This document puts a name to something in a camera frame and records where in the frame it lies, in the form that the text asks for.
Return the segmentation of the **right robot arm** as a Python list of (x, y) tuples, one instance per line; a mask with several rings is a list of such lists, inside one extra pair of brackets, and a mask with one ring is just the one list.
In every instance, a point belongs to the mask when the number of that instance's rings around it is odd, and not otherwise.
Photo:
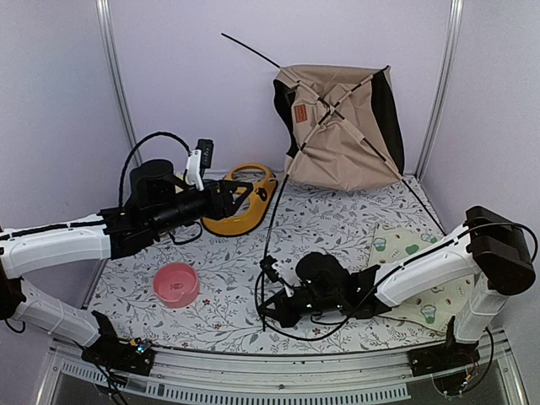
[(483, 329), (513, 295), (527, 291), (536, 280), (533, 249), (526, 238), (533, 231), (505, 219), (487, 208), (475, 206), (466, 221), (429, 248), (406, 258), (376, 264), (350, 273), (336, 257), (310, 252), (296, 265), (297, 287), (285, 284), (268, 299), (263, 281), (255, 284), (255, 307), (262, 321), (272, 319), (277, 332), (295, 326), (303, 316), (339, 311), (339, 331), (352, 319), (370, 319), (387, 313), (418, 293), (461, 277), (478, 276), (468, 304), (456, 315), (451, 337), (436, 350), (436, 360), (445, 368), (467, 357), (469, 343), (479, 340)]

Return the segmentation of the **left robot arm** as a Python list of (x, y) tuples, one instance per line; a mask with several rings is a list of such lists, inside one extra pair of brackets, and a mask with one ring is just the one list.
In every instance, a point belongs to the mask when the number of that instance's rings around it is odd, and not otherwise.
[(71, 222), (1, 233), (2, 317), (91, 347), (108, 366), (119, 365), (126, 350), (115, 340), (107, 318), (40, 291), (24, 275), (72, 262), (134, 256), (178, 227), (233, 216), (253, 190), (249, 182), (204, 181), (199, 175), (182, 180), (166, 159), (149, 160), (124, 177), (131, 194), (115, 208)]

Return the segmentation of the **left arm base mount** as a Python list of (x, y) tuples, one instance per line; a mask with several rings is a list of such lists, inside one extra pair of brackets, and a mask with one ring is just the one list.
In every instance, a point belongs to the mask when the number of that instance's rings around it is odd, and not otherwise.
[(124, 341), (118, 337), (101, 336), (95, 343), (82, 347), (82, 360), (108, 370), (149, 376), (155, 351), (150, 342), (137, 338)]

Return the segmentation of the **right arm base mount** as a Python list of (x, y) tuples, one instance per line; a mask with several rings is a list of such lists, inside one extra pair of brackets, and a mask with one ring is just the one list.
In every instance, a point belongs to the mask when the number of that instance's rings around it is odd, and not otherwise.
[(407, 351), (413, 376), (421, 376), (473, 365), (480, 359), (478, 344), (441, 343)]

